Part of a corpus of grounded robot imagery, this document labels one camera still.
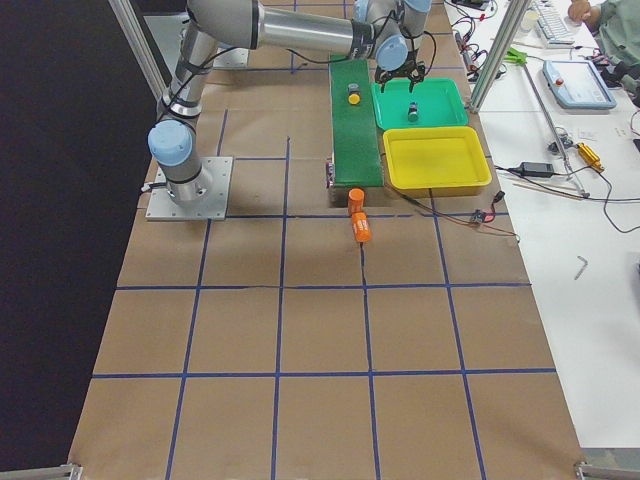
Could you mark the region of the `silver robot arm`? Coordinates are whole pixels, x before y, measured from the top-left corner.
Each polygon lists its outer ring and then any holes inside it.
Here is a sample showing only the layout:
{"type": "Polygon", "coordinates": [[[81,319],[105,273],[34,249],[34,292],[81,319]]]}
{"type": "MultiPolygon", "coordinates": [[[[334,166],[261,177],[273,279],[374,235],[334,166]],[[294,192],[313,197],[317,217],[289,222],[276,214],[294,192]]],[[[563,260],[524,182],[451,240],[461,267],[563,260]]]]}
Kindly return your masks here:
{"type": "Polygon", "coordinates": [[[196,151],[201,97],[213,70],[243,69],[260,47],[280,47],[323,64],[372,60],[378,83],[400,76],[412,85],[426,69],[418,61],[428,1],[357,1],[351,18],[267,7],[260,1],[189,1],[175,73],[157,107],[148,146],[165,178],[171,204],[195,208],[213,197],[214,177],[196,151]]]}

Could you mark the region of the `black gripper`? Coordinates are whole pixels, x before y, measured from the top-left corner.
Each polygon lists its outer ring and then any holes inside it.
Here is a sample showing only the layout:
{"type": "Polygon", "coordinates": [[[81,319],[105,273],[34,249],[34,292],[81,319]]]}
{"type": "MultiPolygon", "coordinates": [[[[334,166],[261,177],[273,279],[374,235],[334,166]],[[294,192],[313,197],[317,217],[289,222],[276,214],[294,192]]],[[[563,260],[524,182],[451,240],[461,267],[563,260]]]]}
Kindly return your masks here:
{"type": "Polygon", "coordinates": [[[377,64],[374,73],[374,82],[381,88],[381,92],[385,92],[386,84],[391,80],[405,78],[409,80],[409,92],[412,93],[414,87],[422,83],[426,78],[426,66],[423,60],[418,58],[420,48],[411,49],[404,63],[397,69],[383,67],[377,64]]]}

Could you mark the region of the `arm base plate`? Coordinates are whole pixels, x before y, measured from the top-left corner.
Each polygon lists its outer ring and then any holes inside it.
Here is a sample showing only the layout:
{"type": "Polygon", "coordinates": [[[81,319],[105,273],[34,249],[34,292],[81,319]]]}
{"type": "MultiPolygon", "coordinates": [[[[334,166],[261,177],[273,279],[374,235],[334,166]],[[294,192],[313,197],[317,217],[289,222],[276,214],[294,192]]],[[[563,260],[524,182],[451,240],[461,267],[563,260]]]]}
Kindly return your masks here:
{"type": "Polygon", "coordinates": [[[224,221],[233,170],[233,157],[201,158],[199,176],[189,183],[169,182],[161,167],[156,183],[164,186],[151,190],[146,210],[149,221],[224,221]]]}
{"type": "Polygon", "coordinates": [[[244,70],[248,68],[250,51],[245,48],[221,46],[216,51],[214,70],[244,70]]]}

